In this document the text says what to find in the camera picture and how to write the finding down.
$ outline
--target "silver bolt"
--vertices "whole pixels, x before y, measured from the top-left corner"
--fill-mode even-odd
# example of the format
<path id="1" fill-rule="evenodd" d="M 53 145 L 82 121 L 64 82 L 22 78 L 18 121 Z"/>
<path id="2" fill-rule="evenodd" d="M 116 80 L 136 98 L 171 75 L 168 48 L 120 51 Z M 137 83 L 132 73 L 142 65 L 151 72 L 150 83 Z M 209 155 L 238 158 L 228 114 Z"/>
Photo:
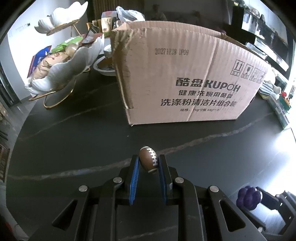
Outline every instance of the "silver bolt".
<path id="1" fill-rule="evenodd" d="M 85 192 L 87 190 L 87 186 L 86 185 L 81 185 L 79 188 L 80 192 Z"/>
<path id="2" fill-rule="evenodd" d="M 175 182 L 176 182 L 176 183 L 183 183 L 183 182 L 184 182 L 184 179 L 181 178 L 181 177 L 176 177 L 176 178 L 175 178 Z"/>
<path id="3" fill-rule="evenodd" d="M 115 177 L 115 178 L 113 178 L 113 182 L 115 182 L 115 183 L 121 183 L 122 182 L 122 178 L 121 177 Z"/>
<path id="4" fill-rule="evenodd" d="M 210 186 L 210 190 L 212 192 L 218 192 L 219 191 L 219 188 L 217 186 Z"/>

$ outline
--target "white plate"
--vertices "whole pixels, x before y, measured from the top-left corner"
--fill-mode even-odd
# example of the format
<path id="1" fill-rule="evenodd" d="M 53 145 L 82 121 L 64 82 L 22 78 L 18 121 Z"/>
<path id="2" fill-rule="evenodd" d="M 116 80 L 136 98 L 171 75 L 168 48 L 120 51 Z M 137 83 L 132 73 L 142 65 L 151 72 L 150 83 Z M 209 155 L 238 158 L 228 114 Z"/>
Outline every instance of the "white plate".
<path id="1" fill-rule="evenodd" d="M 103 69 L 99 69 L 98 68 L 98 63 L 101 62 L 103 59 L 105 58 L 105 56 L 99 58 L 95 63 L 94 63 L 94 69 L 96 71 L 98 71 L 100 74 L 102 75 L 106 75 L 106 76 L 116 76 L 115 74 L 115 70 L 103 70 Z"/>

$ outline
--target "black marble tabletop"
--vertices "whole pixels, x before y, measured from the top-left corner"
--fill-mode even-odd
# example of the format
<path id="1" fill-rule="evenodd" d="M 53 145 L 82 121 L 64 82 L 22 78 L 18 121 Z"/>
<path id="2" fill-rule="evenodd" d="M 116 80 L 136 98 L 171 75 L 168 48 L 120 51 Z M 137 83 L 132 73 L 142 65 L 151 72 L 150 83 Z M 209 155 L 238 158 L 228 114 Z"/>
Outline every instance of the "black marble tabletop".
<path id="1" fill-rule="evenodd" d="M 277 116 L 258 96 L 237 120 L 131 127 L 115 77 L 91 70 L 79 77 L 73 94 L 57 107 L 46 110 L 40 99 L 32 109 L 13 149 L 7 206 L 30 236 L 64 208 L 76 188 L 102 185 L 117 176 L 144 145 L 165 154 L 168 165 L 193 184 L 215 184 L 235 200 L 242 186 L 266 188 L 290 160 L 290 153 L 276 145 L 281 131 Z M 292 135 L 289 138 L 284 141 L 295 143 Z M 175 240 L 176 209 L 159 203 L 157 175 L 141 170 L 140 176 L 139 195 L 151 194 L 155 208 L 135 207 L 129 228 L 122 221 L 128 209 L 119 208 L 118 239 L 162 240 L 169 233 Z M 137 220 L 141 211 L 147 225 Z"/>

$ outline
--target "purple object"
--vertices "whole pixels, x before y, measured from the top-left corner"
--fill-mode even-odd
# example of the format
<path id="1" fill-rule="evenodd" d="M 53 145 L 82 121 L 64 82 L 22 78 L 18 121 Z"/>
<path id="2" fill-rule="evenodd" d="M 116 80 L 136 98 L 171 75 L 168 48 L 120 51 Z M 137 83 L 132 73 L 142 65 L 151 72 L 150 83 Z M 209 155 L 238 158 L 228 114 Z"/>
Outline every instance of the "purple object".
<path id="1" fill-rule="evenodd" d="M 254 210 L 262 200 L 262 193 L 254 187 L 241 188 L 237 195 L 237 206 Z"/>

